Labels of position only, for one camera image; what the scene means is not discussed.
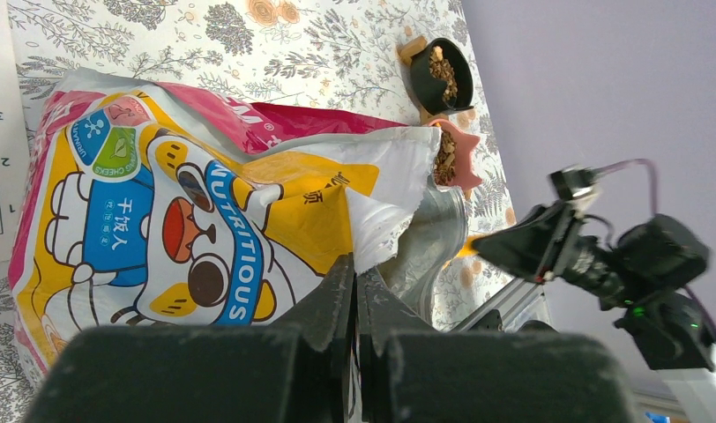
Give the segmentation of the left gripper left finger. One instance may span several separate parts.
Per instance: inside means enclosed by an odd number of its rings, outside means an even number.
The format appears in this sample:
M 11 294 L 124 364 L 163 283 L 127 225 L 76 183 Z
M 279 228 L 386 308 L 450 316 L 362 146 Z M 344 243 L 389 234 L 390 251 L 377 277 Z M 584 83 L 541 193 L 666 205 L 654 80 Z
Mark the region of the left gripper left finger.
M 347 422 L 354 266 L 266 326 L 99 327 L 77 335 L 28 422 Z

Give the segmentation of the cat food bag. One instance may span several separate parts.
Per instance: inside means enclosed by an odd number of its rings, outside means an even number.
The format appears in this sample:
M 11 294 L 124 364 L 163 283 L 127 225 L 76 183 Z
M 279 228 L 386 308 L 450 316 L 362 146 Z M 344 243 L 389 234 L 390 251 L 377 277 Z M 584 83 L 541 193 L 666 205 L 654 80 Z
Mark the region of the cat food bag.
M 40 379 L 100 325 L 268 324 L 350 255 L 394 258 L 437 127 L 68 72 L 48 97 L 9 277 Z

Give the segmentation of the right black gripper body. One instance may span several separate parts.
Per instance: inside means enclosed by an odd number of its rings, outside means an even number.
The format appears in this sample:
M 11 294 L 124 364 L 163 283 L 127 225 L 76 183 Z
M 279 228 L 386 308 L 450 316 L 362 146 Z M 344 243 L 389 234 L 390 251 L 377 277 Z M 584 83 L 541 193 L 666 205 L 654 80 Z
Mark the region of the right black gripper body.
M 558 201 L 547 208 L 536 225 L 548 242 L 535 281 L 561 278 L 596 296 L 602 307 L 621 307 L 624 283 L 609 263 L 608 252 L 598 246 L 598 238 L 580 233 L 583 225 L 584 220 L 568 203 Z

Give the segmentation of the yellow plastic scoop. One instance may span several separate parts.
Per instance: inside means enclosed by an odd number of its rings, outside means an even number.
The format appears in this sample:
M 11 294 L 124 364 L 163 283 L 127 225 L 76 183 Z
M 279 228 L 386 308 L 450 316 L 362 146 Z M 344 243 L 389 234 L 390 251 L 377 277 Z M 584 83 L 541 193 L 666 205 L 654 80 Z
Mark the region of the yellow plastic scoop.
M 474 247 L 474 243 L 480 239 L 479 235 L 470 235 L 466 237 L 462 247 L 456 253 L 455 258 L 464 258 L 469 256 L 477 256 L 478 251 Z

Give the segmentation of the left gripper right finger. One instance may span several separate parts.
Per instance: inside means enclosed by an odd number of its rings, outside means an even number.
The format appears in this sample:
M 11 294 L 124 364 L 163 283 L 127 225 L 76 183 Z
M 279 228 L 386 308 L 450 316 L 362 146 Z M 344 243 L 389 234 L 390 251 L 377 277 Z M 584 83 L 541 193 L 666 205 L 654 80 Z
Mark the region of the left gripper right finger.
M 552 331 L 433 329 L 369 271 L 356 280 L 365 422 L 632 422 L 598 341 Z

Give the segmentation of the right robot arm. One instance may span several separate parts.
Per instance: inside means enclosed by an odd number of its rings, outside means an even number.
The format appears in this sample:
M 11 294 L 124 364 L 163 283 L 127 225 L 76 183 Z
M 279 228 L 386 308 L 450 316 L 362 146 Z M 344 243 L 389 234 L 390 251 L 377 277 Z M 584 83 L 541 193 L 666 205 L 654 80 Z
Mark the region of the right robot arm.
M 517 225 L 467 239 L 463 250 L 534 284 L 561 279 L 623 310 L 615 326 L 693 422 L 716 422 L 716 330 L 689 284 L 711 251 L 679 220 L 657 214 L 615 245 L 585 235 L 590 220 L 567 202 L 535 206 Z

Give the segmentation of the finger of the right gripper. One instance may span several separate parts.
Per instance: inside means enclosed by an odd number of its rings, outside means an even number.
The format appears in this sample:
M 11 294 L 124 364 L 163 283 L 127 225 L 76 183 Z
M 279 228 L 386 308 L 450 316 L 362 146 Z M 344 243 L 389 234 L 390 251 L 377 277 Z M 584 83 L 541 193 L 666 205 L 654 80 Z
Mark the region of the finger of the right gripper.
M 472 250 L 516 278 L 543 283 L 557 257 L 557 240 L 568 225 L 568 204 L 539 204 L 515 226 L 472 239 Z

